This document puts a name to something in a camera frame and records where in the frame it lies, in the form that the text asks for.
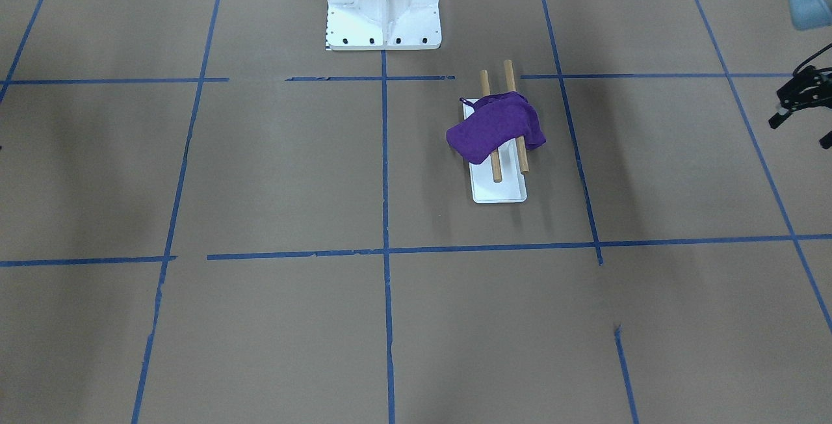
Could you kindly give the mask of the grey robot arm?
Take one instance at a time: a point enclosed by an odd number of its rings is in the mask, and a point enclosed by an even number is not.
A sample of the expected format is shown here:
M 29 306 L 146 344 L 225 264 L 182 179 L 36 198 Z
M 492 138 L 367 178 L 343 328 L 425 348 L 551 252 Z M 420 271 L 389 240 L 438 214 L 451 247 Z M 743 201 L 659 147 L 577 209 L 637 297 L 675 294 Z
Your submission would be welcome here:
M 831 26 L 831 0 L 788 0 L 792 26 L 808 31 Z M 821 47 L 794 70 L 790 80 L 777 90 L 777 112 L 768 120 L 770 128 L 781 127 L 794 113 L 811 108 L 830 108 L 831 72 L 829 66 L 813 65 L 824 53 L 830 52 L 830 44 Z

